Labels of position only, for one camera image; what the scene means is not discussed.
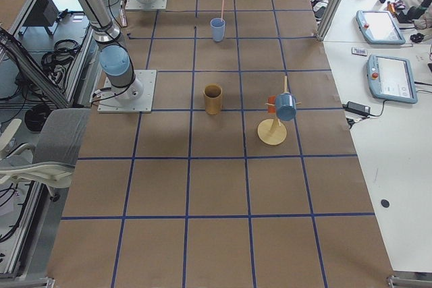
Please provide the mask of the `light blue plastic cup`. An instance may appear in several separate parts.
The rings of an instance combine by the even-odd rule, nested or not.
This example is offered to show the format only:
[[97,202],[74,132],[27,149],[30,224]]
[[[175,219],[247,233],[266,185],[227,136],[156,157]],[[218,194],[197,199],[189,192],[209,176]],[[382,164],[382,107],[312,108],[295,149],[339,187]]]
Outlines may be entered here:
[[225,36],[225,20],[222,18],[213,18],[210,21],[212,39],[215,42],[221,42]]

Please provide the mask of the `bamboo chopstick holder cup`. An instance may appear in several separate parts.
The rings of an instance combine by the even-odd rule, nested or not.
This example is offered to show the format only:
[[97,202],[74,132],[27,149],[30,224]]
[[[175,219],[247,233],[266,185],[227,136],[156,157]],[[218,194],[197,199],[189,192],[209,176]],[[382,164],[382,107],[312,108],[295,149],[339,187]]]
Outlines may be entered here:
[[209,115],[217,115],[222,110],[223,91],[218,84],[208,84],[203,90],[205,112]]

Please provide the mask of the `orange mug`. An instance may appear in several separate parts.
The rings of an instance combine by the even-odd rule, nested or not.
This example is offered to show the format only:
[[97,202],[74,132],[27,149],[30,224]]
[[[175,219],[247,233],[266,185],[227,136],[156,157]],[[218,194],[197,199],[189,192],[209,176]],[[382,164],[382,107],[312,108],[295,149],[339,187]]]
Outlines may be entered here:
[[267,103],[266,103],[268,113],[276,114],[275,100],[276,100],[276,96],[269,96],[268,97]]

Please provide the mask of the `blue mug on stand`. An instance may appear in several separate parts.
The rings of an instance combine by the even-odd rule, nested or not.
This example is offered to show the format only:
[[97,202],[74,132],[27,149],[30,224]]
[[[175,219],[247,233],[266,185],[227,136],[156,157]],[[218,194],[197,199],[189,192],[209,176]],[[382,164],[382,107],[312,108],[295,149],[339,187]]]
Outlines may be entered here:
[[291,121],[296,116],[296,98],[292,94],[285,92],[275,98],[275,111],[278,119]]

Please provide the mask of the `upper teach pendant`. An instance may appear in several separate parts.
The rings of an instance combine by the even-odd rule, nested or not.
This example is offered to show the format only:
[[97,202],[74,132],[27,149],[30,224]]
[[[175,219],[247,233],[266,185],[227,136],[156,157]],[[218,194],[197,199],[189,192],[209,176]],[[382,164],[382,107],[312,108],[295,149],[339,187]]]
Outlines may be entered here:
[[371,45],[403,45],[406,42],[388,11],[359,10],[356,21],[364,39]]

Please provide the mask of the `teach pendant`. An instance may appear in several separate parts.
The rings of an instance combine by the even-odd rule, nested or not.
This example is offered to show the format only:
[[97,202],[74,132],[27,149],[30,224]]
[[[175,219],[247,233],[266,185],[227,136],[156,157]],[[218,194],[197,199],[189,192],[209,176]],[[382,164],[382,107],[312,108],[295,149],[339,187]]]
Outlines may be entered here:
[[407,104],[418,102],[411,64],[405,58],[370,55],[367,81],[373,98]]
[[359,10],[356,21],[364,39],[371,45],[403,45],[406,42],[388,11]]

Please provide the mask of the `black power adapter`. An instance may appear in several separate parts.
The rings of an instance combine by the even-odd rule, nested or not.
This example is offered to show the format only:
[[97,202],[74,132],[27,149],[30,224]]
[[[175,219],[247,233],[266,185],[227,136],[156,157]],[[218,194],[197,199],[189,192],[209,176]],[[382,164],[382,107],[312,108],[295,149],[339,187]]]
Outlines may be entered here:
[[369,106],[355,103],[352,101],[348,101],[346,104],[343,104],[342,107],[345,111],[349,113],[353,113],[363,117],[368,117],[371,114],[371,108]]

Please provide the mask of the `lower teach pendant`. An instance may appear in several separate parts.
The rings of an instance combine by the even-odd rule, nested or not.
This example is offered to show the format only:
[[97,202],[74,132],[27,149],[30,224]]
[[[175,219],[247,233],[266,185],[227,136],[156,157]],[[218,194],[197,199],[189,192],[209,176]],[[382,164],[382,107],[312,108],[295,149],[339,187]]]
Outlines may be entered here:
[[373,98],[407,104],[418,102],[411,64],[405,58],[370,55],[367,81]]

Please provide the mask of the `grey office chair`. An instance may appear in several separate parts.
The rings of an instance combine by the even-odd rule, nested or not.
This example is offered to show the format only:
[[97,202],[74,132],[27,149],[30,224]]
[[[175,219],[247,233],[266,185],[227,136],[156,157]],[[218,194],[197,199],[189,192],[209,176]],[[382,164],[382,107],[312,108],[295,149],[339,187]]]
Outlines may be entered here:
[[71,185],[89,117],[90,109],[85,108],[52,111],[35,145],[23,144],[1,159],[1,183],[35,181],[57,201],[55,190]]

